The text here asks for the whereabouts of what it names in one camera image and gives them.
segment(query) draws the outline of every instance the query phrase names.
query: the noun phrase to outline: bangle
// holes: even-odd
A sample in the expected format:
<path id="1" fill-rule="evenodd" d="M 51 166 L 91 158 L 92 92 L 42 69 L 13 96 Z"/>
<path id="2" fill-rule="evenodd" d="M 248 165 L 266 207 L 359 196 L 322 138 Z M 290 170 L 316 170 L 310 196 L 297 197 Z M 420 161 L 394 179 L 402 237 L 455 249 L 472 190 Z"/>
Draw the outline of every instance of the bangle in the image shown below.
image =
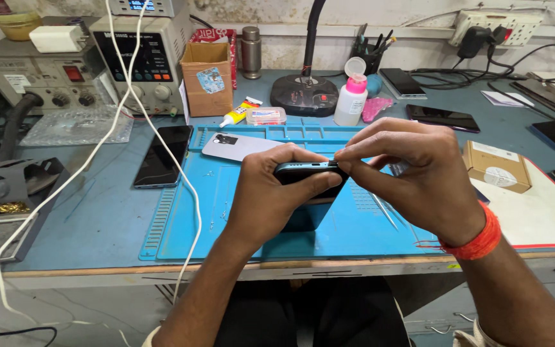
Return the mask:
<path id="1" fill-rule="evenodd" d="M 441 249 L 448 254 L 452 254 L 458 259 L 474 260 L 480 259 L 492 252 L 500 242 L 502 231 L 498 217 L 484 203 L 479 201 L 485 211 L 485 228 L 464 246 L 451 248 L 444 241 L 440 240 Z"/>

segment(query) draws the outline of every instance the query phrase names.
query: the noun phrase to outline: wall socket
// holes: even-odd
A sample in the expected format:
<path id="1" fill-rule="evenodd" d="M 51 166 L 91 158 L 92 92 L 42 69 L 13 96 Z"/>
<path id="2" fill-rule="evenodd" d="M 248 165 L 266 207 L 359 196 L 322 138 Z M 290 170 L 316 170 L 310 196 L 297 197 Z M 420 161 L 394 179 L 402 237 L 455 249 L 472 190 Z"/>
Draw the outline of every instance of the wall socket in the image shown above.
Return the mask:
<path id="1" fill-rule="evenodd" d="M 497 47 L 520 48 L 528 43 L 528 40 L 530 40 L 542 21 L 543 14 L 461 11 L 455 19 L 455 32 L 453 37 L 449 39 L 449 44 L 458 47 L 470 27 L 489 28 L 493 31 L 502 25 L 508 29 L 507 38 L 503 43 L 498 44 Z"/>

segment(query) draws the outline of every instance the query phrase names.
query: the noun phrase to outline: glue tube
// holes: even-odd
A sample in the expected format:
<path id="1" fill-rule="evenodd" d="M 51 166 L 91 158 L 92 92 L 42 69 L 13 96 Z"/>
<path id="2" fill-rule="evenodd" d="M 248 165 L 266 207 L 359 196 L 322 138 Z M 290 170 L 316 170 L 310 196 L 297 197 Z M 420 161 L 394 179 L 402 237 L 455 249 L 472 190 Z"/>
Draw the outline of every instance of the glue tube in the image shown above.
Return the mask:
<path id="1" fill-rule="evenodd" d="M 239 123 L 243 118 L 245 118 L 245 111 L 247 111 L 247 109 L 255 109 L 257 107 L 260 107 L 260 105 L 262 104 L 262 101 L 246 96 L 245 100 L 241 103 L 239 107 L 224 115 L 224 121 L 220 123 L 220 128 L 223 128 L 225 125 L 228 124 Z"/>

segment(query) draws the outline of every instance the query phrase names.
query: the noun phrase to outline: black pants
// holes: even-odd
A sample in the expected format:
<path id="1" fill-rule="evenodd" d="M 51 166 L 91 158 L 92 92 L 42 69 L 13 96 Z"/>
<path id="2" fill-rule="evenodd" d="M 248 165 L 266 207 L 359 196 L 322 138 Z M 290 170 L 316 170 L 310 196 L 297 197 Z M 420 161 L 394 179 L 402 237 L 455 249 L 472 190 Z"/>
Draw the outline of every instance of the black pants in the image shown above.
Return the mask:
<path id="1" fill-rule="evenodd" d="M 410 347 L 383 277 L 237 282 L 214 346 L 297 347 L 302 327 L 314 347 Z"/>

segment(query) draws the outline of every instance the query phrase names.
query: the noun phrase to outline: pink cap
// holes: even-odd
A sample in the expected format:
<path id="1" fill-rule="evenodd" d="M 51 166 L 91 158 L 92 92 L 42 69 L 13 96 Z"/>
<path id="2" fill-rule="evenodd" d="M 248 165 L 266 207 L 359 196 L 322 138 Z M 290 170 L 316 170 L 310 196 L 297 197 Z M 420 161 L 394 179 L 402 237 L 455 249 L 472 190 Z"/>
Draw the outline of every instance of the pink cap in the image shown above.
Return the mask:
<path id="1" fill-rule="evenodd" d="M 367 86 L 367 77 L 361 74 L 352 74 L 346 82 L 346 90 L 354 94 L 363 94 Z"/>

